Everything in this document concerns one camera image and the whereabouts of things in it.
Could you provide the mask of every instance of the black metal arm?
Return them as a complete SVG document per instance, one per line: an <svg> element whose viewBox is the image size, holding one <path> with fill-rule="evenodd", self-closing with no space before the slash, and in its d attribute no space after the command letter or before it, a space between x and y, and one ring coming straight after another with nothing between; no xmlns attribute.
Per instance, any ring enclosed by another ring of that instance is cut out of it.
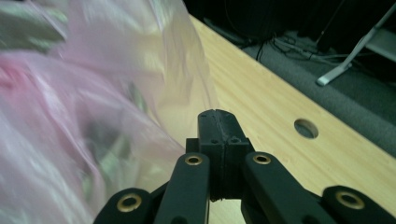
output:
<svg viewBox="0 0 396 224"><path fill-rule="evenodd" d="M201 113L198 134L168 183L115 194L94 223L202 224L209 200L219 199L241 200L246 223L396 223L354 189L330 187L321 198L305 190L274 156L254 150L231 113Z"/></svg>

